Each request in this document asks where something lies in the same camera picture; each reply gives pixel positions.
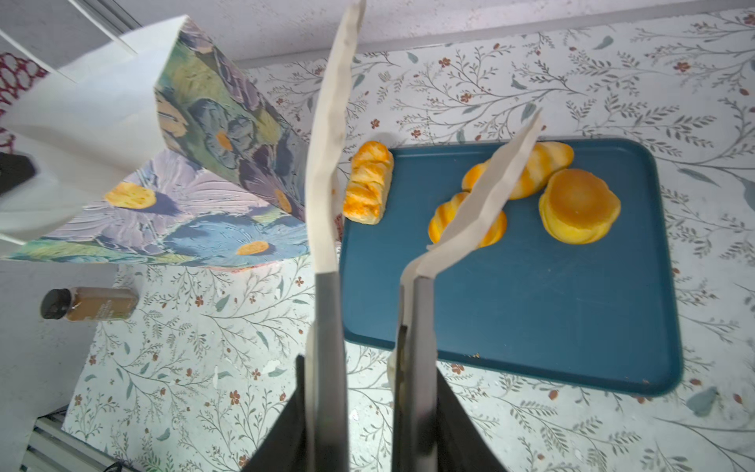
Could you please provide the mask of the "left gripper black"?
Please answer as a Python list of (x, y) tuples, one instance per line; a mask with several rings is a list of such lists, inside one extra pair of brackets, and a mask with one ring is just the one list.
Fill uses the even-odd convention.
[(26, 155), (0, 153), (0, 195), (3, 196), (30, 181), (37, 168)]

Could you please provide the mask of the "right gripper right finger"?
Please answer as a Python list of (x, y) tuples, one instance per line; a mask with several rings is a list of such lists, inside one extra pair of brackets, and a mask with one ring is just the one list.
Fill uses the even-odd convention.
[(457, 234), (444, 237), (405, 267), (400, 278), (391, 468), (394, 471), (501, 471), (495, 457), (440, 371), (435, 330), (436, 278), (474, 252), (508, 202), (542, 131), (535, 112), (497, 149), (460, 212)]

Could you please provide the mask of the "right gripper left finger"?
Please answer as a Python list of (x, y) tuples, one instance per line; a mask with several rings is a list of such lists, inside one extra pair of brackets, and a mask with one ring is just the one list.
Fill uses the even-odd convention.
[(332, 190), (346, 134), (351, 64), (366, 4), (351, 3), (338, 27), (314, 114), (308, 149), (305, 210), (315, 274), (315, 318), (305, 354), (306, 468), (350, 467), (347, 372)]

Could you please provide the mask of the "floral paper gift bag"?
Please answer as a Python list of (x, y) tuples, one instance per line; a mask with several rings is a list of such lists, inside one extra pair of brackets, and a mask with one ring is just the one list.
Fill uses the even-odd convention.
[(1, 57), (1, 256), (243, 269), (305, 254), (307, 144), (186, 16), (47, 73)]

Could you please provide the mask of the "small croissant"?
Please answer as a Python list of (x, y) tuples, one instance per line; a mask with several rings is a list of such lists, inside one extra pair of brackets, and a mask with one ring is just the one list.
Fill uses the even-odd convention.
[[(433, 244), (438, 244), (442, 240), (450, 225), (454, 228), (452, 234), (458, 233), (457, 225), (454, 223), (457, 219), (461, 219), (463, 223), (470, 223), (473, 220), (467, 212), (460, 212), (461, 205), (468, 196), (469, 192), (460, 192), (436, 208), (428, 226), (428, 236)], [(504, 212), (499, 212), (486, 235), (480, 241), (478, 248), (482, 249), (497, 244), (506, 231), (507, 217)]]

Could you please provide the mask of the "small round bun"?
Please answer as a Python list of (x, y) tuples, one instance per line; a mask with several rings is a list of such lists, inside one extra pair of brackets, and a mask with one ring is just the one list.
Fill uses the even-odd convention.
[(621, 200), (594, 174), (567, 168), (551, 177), (539, 200), (546, 232), (569, 245), (586, 245), (605, 237), (621, 214)]

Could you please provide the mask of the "striped bread roll upper left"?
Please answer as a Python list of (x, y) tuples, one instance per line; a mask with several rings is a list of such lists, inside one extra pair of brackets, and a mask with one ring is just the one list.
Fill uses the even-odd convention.
[(394, 157), (380, 142), (370, 141), (352, 159), (342, 214), (361, 224), (378, 224), (387, 207), (394, 169)]

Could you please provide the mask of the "croissant bread top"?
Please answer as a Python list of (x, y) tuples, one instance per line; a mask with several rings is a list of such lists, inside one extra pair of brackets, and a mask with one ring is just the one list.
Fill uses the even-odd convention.
[(510, 199), (525, 199), (543, 190), (554, 173), (568, 168), (574, 160), (574, 150), (560, 142), (539, 142), (515, 184)]

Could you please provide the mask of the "brown spice bottle black cap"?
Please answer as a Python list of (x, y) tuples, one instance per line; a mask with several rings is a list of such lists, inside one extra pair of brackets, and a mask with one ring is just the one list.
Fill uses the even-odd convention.
[(52, 289), (41, 301), (41, 318), (71, 322), (127, 320), (138, 303), (139, 296), (127, 288)]

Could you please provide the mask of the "teal serving tray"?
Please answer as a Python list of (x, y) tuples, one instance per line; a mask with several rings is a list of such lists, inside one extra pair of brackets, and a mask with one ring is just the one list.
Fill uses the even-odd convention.
[[(674, 277), (652, 153), (626, 139), (574, 140), (574, 167), (621, 200), (610, 232), (567, 245), (546, 232), (538, 198), (505, 206), (508, 228), (435, 283), (444, 361), (638, 396), (664, 395), (682, 376)], [(347, 222), (340, 258), (348, 341), (392, 349), (403, 269), (429, 245), (436, 208), (496, 144), (405, 147), (383, 220)]]

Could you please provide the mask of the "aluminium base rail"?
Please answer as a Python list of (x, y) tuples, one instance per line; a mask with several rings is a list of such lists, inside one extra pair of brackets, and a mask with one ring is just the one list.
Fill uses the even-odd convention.
[(116, 460), (62, 430), (59, 415), (33, 425), (21, 471), (104, 471)]

